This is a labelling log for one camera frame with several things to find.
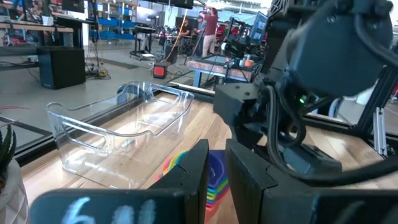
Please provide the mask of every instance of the cable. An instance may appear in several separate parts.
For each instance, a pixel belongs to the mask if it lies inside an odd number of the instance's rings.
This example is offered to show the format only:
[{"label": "cable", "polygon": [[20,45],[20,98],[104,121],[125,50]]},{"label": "cable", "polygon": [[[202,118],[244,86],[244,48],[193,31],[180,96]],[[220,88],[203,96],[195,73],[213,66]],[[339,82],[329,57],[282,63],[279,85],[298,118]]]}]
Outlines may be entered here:
[{"label": "cable", "polygon": [[286,98],[286,90],[287,90],[287,83],[283,82],[283,84],[281,84],[279,89],[279,101],[282,107],[287,112],[287,114],[293,119],[293,123],[297,128],[297,135],[296,138],[292,139],[290,135],[287,133],[287,138],[290,139],[290,142],[282,142],[281,145],[283,145],[284,147],[297,147],[301,145],[301,143],[304,141],[305,136],[307,135],[307,129],[305,128],[303,119],[289,105],[289,102],[287,101]]},{"label": "cable", "polygon": [[180,32],[178,33],[177,39],[175,39],[174,45],[173,45],[173,47],[172,47],[172,49],[171,49],[169,55],[166,57],[165,61],[167,61],[167,59],[169,59],[170,55],[172,54],[172,52],[173,52],[173,50],[174,50],[175,45],[176,45],[177,42],[178,42],[178,39],[180,38],[181,31],[182,31],[182,27],[183,27],[183,25],[184,25],[185,18],[186,18],[186,16],[187,16],[187,12],[188,12],[188,9],[185,10],[184,18],[182,19],[182,24],[181,24],[181,27],[180,27]]},{"label": "cable", "polygon": [[27,68],[26,70],[29,72],[30,75],[32,75],[33,78],[35,78],[36,82],[38,82],[38,83],[40,82],[40,81],[32,74],[32,72],[30,72],[29,68]]},{"label": "cable", "polygon": [[206,83],[207,83],[207,81],[209,80],[210,74],[212,73],[212,71],[213,71],[213,68],[214,68],[214,64],[215,64],[215,63],[216,63],[216,61],[217,61],[217,57],[218,57],[218,55],[216,55],[216,58],[214,59],[213,65],[211,66],[211,69],[210,69],[210,72],[209,72],[209,74],[207,75],[207,78],[206,78],[205,84],[206,84]]},{"label": "cable", "polygon": [[244,72],[242,71],[241,67],[238,66],[238,68],[239,68],[239,71],[241,71],[241,73],[242,73],[244,79],[245,79],[248,83],[250,83],[250,81],[248,80],[248,78],[246,77],[246,75],[244,74]]},{"label": "cable", "polygon": [[364,19],[360,14],[356,14],[354,16],[354,27],[355,33],[358,38],[362,41],[362,43],[368,48],[368,50],[376,56],[379,60],[385,62],[386,64],[398,68],[398,57],[396,54],[387,50],[381,44],[372,40],[369,34],[366,32],[364,28]]},{"label": "cable", "polygon": [[348,184],[375,179],[398,170],[398,157],[392,156],[381,162],[362,167],[356,170],[349,170],[338,174],[326,175],[303,175],[287,167],[278,148],[278,103],[275,90],[272,86],[266,86],[265,90],[269,93],[268,113],[268,153],[276,168],[290,175],[291,177],[305,182],[314,187],[336,187]]},{"label": "cable", "polygon": [[[11,65],[22,65],[22,64],[24,64],[24,63],[27,63],[26,61],[25,61],[25,59],[24,58],[22,58],[21,56],[19,56],[19,58],[20,59],[22,59],[22,62],[21,63],[10,63]],[[29,70],[29,68],[26,68],[26,70],[29,72],[29,74],[36,80],[36,82],[40,82],[33,74],[32,74],[32,72],[30,72],[30,70]]]}]

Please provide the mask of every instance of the computer screen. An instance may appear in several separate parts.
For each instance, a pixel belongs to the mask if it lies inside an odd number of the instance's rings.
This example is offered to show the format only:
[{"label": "computer screen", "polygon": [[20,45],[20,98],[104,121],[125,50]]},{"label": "computer screen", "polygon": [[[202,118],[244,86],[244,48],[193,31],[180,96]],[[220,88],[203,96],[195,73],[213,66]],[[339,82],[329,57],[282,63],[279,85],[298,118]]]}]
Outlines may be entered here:
[{"label": "computer screen", "polygon": [[252,43],[261,43],[262,37],[266,31],[267,22],[268,17],[265,14],[258,12],[251,29],[250,38]]},{"label": "computer screen", "polygon": [[[147,1],[169,4],[169,0],[147,0]],[[175,7],[181,7],[184,9],[192,9],[193,0],[170,0],[170,5]]]},{"label": "computer screen", "polygon": [[62,0],[62,10],[85,13],[84,0]]}]

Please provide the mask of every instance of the black box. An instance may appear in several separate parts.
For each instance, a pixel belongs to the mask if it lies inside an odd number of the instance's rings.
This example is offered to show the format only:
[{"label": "black box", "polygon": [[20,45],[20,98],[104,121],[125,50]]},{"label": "black box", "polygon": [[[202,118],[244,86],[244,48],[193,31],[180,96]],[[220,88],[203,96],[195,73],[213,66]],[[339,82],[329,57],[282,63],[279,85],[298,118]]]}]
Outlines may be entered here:
[{"label": "black box", "polygon": [[86,81],[85,52],[73,47],[38,47],[40,81],[53,90]]},{"label": "black box", "polygon": [[177,62],[177,54],[178,54],[178,47],[177,45],[174,47],[173,51],[173,45],[166,45],[165,48],[165,57],[169,56],[166,61],[174,64]]}]

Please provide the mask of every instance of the person in black shirt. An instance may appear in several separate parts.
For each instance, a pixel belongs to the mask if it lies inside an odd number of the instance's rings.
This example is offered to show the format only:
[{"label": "person in black shirt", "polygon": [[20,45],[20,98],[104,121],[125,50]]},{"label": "person in black shirt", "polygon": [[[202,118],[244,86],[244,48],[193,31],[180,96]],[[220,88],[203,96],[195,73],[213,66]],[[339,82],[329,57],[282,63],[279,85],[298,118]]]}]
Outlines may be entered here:
[{"label": "person in black shirt", "polygon": [[189,24],[189,20],[186,19],[184,25],[182,26],[181,35],[191,35],[191,24]]}]

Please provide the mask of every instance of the succulent plant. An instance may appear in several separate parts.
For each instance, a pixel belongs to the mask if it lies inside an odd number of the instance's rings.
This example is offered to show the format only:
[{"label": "succulent plant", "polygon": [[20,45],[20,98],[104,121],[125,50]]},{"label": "succulent plant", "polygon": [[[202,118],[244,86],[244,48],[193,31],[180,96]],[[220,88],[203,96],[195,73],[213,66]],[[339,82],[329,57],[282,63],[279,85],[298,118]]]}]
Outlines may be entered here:
[{"label": "succulent plant", "polygon": [[15,150],[17,148],[17,136],[15,131],[11,129],[11,125],[7,125],[7,133],[2,138],[0,131],[0,191],[6,184],[4,173],[7,170],[8,164],[10,164],[12,157],[14,157]]}]

